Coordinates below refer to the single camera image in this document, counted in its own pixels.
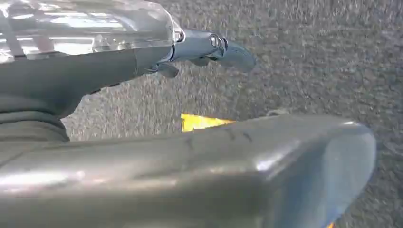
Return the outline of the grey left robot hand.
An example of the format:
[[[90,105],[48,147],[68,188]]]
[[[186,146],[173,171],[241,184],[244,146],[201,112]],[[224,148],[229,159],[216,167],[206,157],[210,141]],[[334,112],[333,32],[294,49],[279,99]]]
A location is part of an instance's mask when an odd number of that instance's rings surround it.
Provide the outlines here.
[[[60,122],[102,87],[216,60],[250,69],[244,48],[179,30],[167,47],[68,55],[0,66],[3,228],[324,228],[373,174],[376,139],[356,121],[274,114],[188,133],[71,142]]]

